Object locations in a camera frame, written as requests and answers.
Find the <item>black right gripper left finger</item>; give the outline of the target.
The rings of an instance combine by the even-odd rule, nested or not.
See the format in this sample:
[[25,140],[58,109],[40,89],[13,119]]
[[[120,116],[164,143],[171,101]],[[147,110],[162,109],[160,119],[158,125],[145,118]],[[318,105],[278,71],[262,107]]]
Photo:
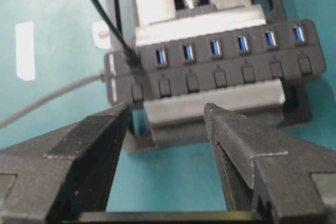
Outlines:
[[1,150],[1,223],[104,211],[130,122],[127,104]]

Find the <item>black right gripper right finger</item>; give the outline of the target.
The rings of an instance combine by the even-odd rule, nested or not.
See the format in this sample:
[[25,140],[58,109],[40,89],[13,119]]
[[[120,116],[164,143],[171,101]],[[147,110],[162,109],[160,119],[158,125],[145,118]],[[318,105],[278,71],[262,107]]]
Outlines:
[[268,223],[335,223],[335,151],[209,103],[227,208]]

